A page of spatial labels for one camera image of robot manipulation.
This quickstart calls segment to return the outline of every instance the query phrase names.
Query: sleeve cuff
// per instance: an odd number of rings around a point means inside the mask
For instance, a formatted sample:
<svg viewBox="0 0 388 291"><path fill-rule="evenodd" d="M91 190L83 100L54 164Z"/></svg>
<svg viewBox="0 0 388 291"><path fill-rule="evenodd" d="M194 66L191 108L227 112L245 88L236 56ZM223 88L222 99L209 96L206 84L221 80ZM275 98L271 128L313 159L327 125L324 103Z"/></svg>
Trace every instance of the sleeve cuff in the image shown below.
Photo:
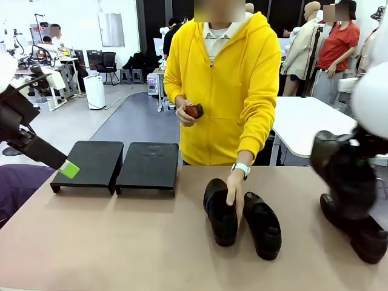
<svg viewBox="0 0 388 291"><path fill-rule="evenodd" d="M238 152L241 152L242 150L248 150L255 156L253 160L256 159L256 156L260 150L262 150L264 147L263 144L261 144L257 139L251 138L251 137L245 137L241 139L240 145L238 147Z"/></svg>
<svg viewBox="0 0 388 291"><path fill-rule="evenodd" d="M171 101L172 103L175 104L175 99L176 99L176 97L177 97L178 95L181 95L181 94L182 94L182 93L181 93L180 89L174 89L174 90L172 90L171 93L169 94L169 99L170 99L170 101Z"/></svg>

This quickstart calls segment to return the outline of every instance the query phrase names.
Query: office chair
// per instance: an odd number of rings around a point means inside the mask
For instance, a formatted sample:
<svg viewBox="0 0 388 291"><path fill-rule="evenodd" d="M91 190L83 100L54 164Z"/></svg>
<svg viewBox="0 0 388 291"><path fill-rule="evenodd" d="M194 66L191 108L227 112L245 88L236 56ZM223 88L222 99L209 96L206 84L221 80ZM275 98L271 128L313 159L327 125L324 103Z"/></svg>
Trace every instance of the office chair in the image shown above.
<svg viewBox="0 0 388 291"><path fill-rule="evenodd" d="M116 75L117 63L115 63L115 58L116 58L116 53L104 52L104 53L102 53L102 62L96 64L98 75L101 73L105 73L105 83L104 84L106 84L108 81L108 73L110 75L110 81L112 83L112 86L117 85L117 84L113 83L112 73L115 75L117 81L120 83L120 80Z"/></svg>

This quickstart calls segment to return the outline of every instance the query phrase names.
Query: hand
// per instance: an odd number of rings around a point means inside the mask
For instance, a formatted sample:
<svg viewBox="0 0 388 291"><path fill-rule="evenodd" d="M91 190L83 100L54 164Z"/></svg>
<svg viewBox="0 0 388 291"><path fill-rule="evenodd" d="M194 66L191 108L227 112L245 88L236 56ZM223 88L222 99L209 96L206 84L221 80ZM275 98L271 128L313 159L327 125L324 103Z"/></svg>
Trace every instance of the hand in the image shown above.
<svg viewBox="0 0 388 291"><path fill-rule="evenodd" d="M179 119L179 122L185 127L193 126L196 122L195 118L191 117L185 112L186 106L193 105L193 103L190 100L184 99L182 96L177 97L175 100L178 107L176 115Z"/></svg>
<svg viewBox="0 0 388 291"><path fill-rule="evenodd" d="M335 71L337 70L337 65L336 64L332 64L328 69L327 69L327 75L329 78L332 78L334 77L335 75Z"/></svg>
<svg viewBox="0 0 388 291"><path fill-rule="evenodd" d="M228 186L228 195L226 204L232 206L236 201L236 213L238 225L240 225L244 210L243 182L245 173L241 169L234 170L228 177L226 185Z"/></svg>

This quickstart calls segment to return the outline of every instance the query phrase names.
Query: black shoe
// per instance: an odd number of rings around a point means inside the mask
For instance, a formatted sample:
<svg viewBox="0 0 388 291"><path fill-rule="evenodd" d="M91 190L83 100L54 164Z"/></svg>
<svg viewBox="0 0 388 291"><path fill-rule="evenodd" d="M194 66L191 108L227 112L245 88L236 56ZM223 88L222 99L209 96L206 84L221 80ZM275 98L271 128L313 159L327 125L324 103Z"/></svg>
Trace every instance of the black shoe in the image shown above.
<svg viewBox="0 0 388 291"><path fill-rule="evenodd" d="M275 213L258 195L244 196L244 217L255 242L256 253L262 259L276 259L281 247L281 231Z"/></svg>
<svg viewBox="0 0 388 291"><path fill-rule="evenodd" d="M213 179L206 187L204 209L212 225L214 239L221 247L236 241L237 214L235 206L226 204L228 188L221 179Z"/></svg>
<svg viewBox="0 0 388 291"><path fill-rule="evenodd" d="M369 264L381 261L387 252L388 232L371 216L360 220L343 218L336 211L335 202L329 194L321 195L321 208L331 224L350 236L350 244L360 259Z"/></svg>

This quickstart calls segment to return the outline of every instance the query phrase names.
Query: hoodie pocket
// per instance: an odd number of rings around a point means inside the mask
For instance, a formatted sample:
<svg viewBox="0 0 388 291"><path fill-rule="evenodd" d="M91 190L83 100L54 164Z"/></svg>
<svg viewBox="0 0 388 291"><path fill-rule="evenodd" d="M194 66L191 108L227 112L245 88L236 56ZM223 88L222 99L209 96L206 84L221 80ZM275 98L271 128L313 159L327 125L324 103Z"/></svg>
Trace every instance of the hoodie pocket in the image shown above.
<svg viewBox="0 0 388 291"><path fill-rule="evenodd" d="M212 164L233 164L237 158L243 127L234 119L212 118L210 121Z"/></svg>
<svg viewBox="0 0 388 291"><path fill-rule="evenodd" d="M182 153L201 165L209 163L208 123L209 119L203 116L192 127L181 126Z"/></svg>

